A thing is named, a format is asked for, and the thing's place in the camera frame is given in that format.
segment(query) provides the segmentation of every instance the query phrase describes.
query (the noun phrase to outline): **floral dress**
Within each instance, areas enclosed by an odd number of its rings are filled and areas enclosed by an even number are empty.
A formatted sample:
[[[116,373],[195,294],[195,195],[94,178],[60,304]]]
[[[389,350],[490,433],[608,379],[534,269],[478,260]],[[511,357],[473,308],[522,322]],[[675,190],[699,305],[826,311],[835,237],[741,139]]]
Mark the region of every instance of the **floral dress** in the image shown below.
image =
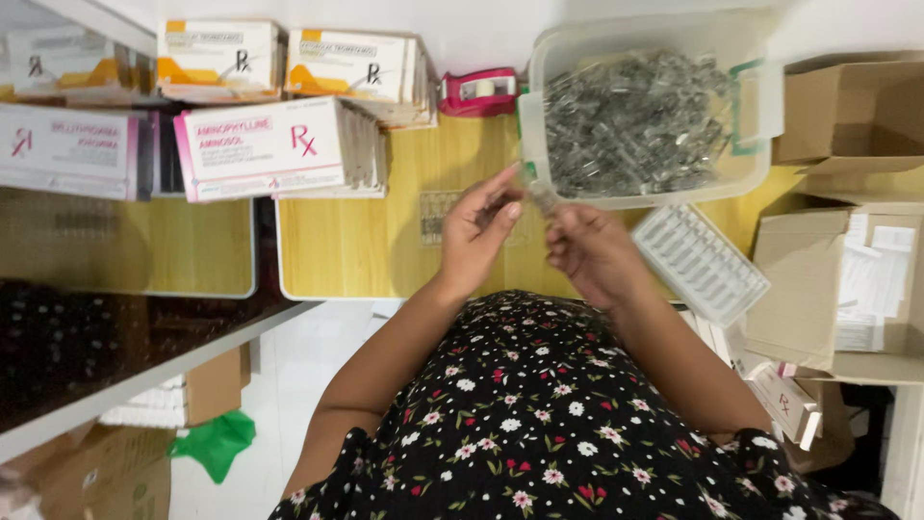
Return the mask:
[[[271,520],[897,518],[794,473],[755,429],[717,446],[668,409],[584,303],[469,302],[371,440]]]

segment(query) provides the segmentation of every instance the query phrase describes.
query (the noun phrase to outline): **white floor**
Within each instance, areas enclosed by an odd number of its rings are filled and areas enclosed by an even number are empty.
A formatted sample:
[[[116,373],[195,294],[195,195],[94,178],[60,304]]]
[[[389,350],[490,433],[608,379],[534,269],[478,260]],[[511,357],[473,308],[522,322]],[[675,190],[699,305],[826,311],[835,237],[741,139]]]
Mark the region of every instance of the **white floor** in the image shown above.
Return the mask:
[[[250,384],[241,410],[257,438],[216,486],[199,463],[173,461],[172,520],[263,519],[279,501],[305,430],[327,383],[384,319],[395,300],[326,302],[263,334],[251,346]]]

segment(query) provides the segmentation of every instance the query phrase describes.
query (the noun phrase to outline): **person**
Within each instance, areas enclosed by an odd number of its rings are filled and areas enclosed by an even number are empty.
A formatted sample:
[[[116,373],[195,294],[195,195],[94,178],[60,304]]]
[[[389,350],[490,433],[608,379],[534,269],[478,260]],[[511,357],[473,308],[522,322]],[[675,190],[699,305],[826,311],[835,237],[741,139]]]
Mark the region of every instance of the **person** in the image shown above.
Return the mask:
[[[559,205],[545,236],[584,301],[469,301],[521,214],[517,168],[446,216],[439,272],[328,385],[271,519],[894,518],[790,469],[608,214]]]

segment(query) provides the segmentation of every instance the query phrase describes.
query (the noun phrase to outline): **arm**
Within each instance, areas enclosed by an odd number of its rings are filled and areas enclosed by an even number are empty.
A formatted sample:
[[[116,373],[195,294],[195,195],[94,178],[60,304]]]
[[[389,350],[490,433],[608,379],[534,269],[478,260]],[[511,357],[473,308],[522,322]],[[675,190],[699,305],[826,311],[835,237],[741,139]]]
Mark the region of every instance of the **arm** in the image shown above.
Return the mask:
[[[559,206],[546,241],[550,264],[608,312],[638,367],[688,424],[707,434],[770,431],[748,385],[652,287],[621,222],[588,206]]]
[[[420,370],[488,277],[520,214],[522,192],[510,188],[517,166],[476,184],[444,219],[439,273],[382,326],[331,380],[318,402],[285,495],[324,480],[344,436],[361,427],[374,437],[393,398]]]

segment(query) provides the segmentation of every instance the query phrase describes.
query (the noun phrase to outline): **table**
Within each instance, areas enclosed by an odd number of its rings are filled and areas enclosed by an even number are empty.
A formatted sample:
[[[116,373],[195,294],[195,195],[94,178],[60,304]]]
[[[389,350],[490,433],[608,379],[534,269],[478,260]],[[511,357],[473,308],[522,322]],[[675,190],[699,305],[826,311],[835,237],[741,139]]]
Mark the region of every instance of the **table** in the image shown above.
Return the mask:
[[[419,194],[462,190],[517,158],[517,123],[440,116],[440,126],[388,136],[390,191],[383,200],[283,200],[276,204],[280,279],[296,300],[337,297],[407,298],[436,272],[438,247],[419,236]],[[760,212],[795,186],[796,167],[775,167],[746,195],[699,204],[741,251],[748,253]],[[632,226],[648,209],[616,212]],[[545,224],[532,204],[517,223],[476,295],[504,289],[575,296],[545,263]]]
[[[246,298],[253,202],[149,203],[0,189],[0,278],[87,291]]]

